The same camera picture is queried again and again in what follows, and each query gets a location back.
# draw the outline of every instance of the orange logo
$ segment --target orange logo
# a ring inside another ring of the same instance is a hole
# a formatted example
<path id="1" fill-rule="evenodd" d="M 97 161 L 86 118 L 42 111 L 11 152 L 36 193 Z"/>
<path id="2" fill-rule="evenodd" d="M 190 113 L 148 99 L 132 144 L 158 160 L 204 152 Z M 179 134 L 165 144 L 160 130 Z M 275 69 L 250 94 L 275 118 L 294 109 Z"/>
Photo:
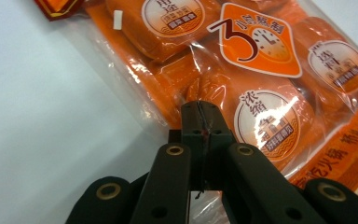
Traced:
<path id="1" fill-rule="evenodd" d="M 285 21 L 226 3 L 221 20 L 208 30 L 220 30 L 220 50 L 229 63 L 274 76 L 302 75 L 292 31 Z"/>

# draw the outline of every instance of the wrapper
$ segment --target wrapper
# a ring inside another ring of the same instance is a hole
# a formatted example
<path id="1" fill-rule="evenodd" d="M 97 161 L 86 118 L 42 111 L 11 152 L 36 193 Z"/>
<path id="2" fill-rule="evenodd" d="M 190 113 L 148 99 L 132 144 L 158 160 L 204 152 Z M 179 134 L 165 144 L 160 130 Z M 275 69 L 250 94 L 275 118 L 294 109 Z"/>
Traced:
<path id="1" fill-rule="evenodd" d="M 239 142 L 260 148 L 293 184 L 326 177 L 358 187 L 358 48 L 310 1 L 83 8 L 105 38 L 99 48 L 161 125 L 180 129 L 181 105 L 209 101 Z"/>

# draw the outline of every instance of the metal rivet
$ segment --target metal rivet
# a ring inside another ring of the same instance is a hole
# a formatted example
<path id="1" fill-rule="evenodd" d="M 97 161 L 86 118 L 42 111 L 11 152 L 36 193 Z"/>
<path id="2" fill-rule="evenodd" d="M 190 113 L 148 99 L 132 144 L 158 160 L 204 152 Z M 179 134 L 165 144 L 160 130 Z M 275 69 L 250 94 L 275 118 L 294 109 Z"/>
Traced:
<path id="1" fill-rule="evenodd" d="M 347 200 L 347 196 L 345 195 L 345 193 L 341 189 L 333 185 L 319 183 L 318 190 L 324 197 L 330 200 L 336 202 L 344 202 L 345 200 Z"/>
<path id="2" fill-rule="evenodd" d="M 107 194 L 103 193 L 103 190 L 107 188 L 112 188 L 114 190 L 113 192 Z M 97 197 L 101 200 L 110 200 L 116 198 L 120 192 L 121 192 L 120 185 L 118 185 L 117 183 L 108 183 L 108 184 L 101 185 L 97 189 Z"/>
<path id="3" fill-rule="evenodd" d="M 246 146 L 237 146 L 237 151 L 243 156 L 251 156 L 254 154 L 254 150 Z"/>
<path id="4" fill-rule="evenodd" d="M 167 148 L 167 153 L 171 156 L 179 156 L 182 154 L 185 150 L 182 147 L 169 147 Z"/>

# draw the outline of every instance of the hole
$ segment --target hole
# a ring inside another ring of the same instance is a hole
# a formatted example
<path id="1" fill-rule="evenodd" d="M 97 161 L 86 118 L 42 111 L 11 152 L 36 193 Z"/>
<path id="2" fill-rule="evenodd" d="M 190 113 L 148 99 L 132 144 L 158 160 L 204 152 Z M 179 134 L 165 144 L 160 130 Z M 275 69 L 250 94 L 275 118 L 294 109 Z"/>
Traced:
<path id="1" fill-rule="evenodd" d="M 101 200 L 110 200 L 116 198 L 121 192 L 121 187 L 117 183 L 108 183 L 101 185 L 96 192 L 96 195 Z"/>
<path id="2" fill-rule="evenodd" d="M 347 196 L 345 195 L 345 193 L 333 185 L 319 183 L 318 190 L 324 197 L 330 200 L 336 202 L 344 202 L 345 200 L 347 200 Z"/>
<path id="3" fill-rule="evenodd" d="M 169 147 L 167 153 L 172 156 L 178 156 L 184 152 L 182 147 Z"/>
<path id="4" fill-rule="evenodd" d="M 165 207 L 155 207 L 152 210 L 152 217 L 153 218 L 164 218 L 168 215 L 168 210 Z"/>
<path id="5" fill-rule="evenodd" d="M 244 156 L 250 156 L 252 154 L 254 154 L 254 151 L 249 148 L 249 147 L 245 147 L 245 146 L 239 146 L 237 148 L 238 152 Z"/>
<path id="6" fill-rule="evenodd" d="M 295 208 L 286 208 L 286 215 L 295 220 L 302 218 L 301 213 Z"/>

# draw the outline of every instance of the clock face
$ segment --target clock face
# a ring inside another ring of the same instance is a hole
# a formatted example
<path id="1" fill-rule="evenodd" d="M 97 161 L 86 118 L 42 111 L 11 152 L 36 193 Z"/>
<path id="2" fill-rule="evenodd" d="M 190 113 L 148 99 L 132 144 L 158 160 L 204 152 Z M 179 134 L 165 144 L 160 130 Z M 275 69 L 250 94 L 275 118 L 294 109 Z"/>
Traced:
<path id="1" fill-rule="evenodd" d="M 278 62 L 286 62 L 290 59 L 287 47 L 271 31 L 255 28 L 252 32 L 252 39 L 257 44 L 259 51 L 267 58 Z"/>

